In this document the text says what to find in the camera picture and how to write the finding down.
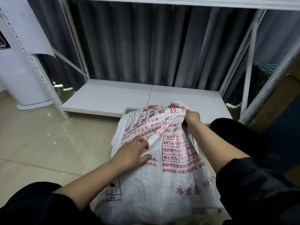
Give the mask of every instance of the black sleeve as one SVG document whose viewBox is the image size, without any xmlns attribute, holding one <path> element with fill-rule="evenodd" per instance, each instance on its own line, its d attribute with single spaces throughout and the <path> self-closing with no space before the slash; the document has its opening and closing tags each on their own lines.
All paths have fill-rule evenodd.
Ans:
<svg viewBox="0 0 300 225">
<path fill-rule="evenodd" d="M 233 159 L 217 174 L 216 185 L 235 222 L 300 224 L 300 190 L 260 159 Z"/>
<path fill-rule="evenodd" d="M 49 182 L 25 186 L 0 208 L 3 224 L 101 224 L 89 206 L 79 212 L 69 197 L 52 193 L 60 187 Z"/>
</svg>

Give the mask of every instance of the umbrella symbol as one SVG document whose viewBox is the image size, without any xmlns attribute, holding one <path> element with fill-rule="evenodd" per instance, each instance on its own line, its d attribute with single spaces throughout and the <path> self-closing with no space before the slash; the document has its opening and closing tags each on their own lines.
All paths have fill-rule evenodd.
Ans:
<svg viewBox="0 0 300 225">
<path fill-rule="evenodd" d="M 112 193 L 113 193 L 113 187 L 116 187 L 116 186 L 115 186 L 115 184 L 111 183 L 111 184 L 109 185 L 109 187 L 112 188 L 112 192 L 111 192 L 111 194 L 112 194 Z"/>
</svg>

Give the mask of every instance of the person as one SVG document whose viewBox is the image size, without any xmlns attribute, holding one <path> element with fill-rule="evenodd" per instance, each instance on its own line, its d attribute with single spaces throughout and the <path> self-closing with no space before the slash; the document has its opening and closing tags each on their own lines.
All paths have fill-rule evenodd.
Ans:
<svg viewBox="0 0 300 225">
<path fill-rule="evenodd" d="M 300 191 L 262 160 L 249 157 L 186 111 L 188 131 L 217 173 L 221 202 L 234 224 L 300 224 Z M 141 136 L 123 145 L 111 161 L 61 187 L 48 182 L 25 186 L 0 209 L 2 224 L 100 224 L 90 202 L 115 178 L 147 162 Z"/>
</svg>

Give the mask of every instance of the gray curtain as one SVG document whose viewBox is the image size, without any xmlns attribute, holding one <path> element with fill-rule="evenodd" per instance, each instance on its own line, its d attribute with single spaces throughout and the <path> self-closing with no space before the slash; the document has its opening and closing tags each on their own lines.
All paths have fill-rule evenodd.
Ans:
<svg viewBox="0 0 300 225">
<path fill-rule="evenodd" d="M 257 30 L 253 61 L 280 64 L 299 37 L 300 11 L 268 10 Z M 242 101 L 247 53 L 225 91 L 226 103 L 237 105 Z"/>
<path fill-rule="evenodd" d="M 58 0 L 28 0 L 51 45 L 77 66 Z M 219 90 L 255 10 L 69 0 L 93 79 Z M 80 88 L 84 79 L 57 58 L 51 76 Z"/>
</svg>

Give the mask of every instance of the plastic woven bag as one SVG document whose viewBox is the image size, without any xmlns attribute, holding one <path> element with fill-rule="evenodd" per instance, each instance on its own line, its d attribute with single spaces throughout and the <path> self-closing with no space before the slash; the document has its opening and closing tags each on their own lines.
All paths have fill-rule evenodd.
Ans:
<svg viewBox="0 0 300 225">
<path fill-rule="evenodd" d="M 117 178 L 100 196 L 95 213 L 103 223 L 162 224 L 198 209 L 223 208 L 215 177 L 182 129 L 184 119 L 184 107 L 176 105 L 148 106 L 121 118 L 111 156 L 140 135 L 149 142 L 149 150 L 141 156 L 152 158 Z"/>
</svg>

